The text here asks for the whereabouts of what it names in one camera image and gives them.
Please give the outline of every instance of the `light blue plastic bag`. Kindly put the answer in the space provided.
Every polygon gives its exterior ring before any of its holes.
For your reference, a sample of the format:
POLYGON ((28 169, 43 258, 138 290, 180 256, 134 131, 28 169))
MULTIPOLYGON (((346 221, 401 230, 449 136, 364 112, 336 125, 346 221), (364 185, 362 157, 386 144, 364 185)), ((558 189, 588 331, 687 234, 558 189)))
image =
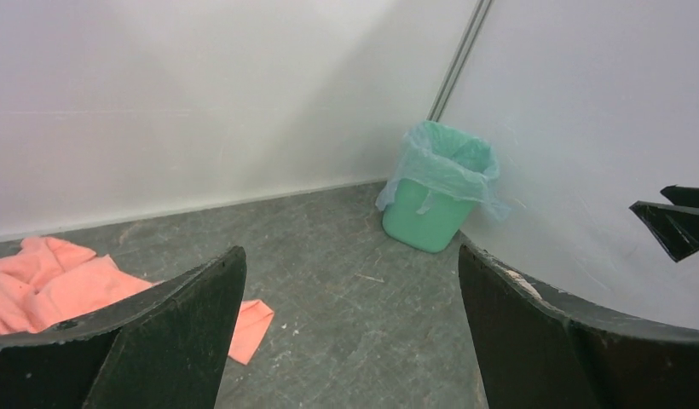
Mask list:
POLYGON ((493 185, 500 165, 493 148, 484 140, 436 122, 424 121, 402 137, 395 174, 379 194, 375 205, 384 210, 395 201, 397 184, 409 179, 430 192, 418 213, 432 206, 432 193, 457 200, 476 201, 496 221, 510 208, 495 198, 493 185))

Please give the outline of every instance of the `concrete floor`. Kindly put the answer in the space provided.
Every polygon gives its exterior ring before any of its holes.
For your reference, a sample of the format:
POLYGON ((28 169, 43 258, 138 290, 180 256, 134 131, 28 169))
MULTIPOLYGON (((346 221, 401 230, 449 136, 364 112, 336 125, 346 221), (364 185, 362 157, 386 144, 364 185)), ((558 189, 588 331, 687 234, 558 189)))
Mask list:
MULTIPOLYGON (((276 315, 248 366, 224 369, 217 408, 486 407, 459 291, 460 238, 427 254, 390 239, 381 185, 56 234, 126 273, 170 279, 246 249, 245 299, 276 315)), ((0 256, 17 242, 0 244, 0 256)))

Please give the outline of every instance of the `green trash can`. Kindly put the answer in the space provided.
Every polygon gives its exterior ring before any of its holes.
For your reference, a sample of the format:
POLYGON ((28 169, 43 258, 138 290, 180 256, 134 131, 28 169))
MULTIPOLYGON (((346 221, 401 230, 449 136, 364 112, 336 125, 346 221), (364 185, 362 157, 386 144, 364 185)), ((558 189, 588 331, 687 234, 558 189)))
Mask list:
POLYGON ((417 249, 442 251, 478 204, 504 217, 491 192, 499 176, 486 141, 424 121, 402 138, 396 172, 377 199, 384 231, 417 249))

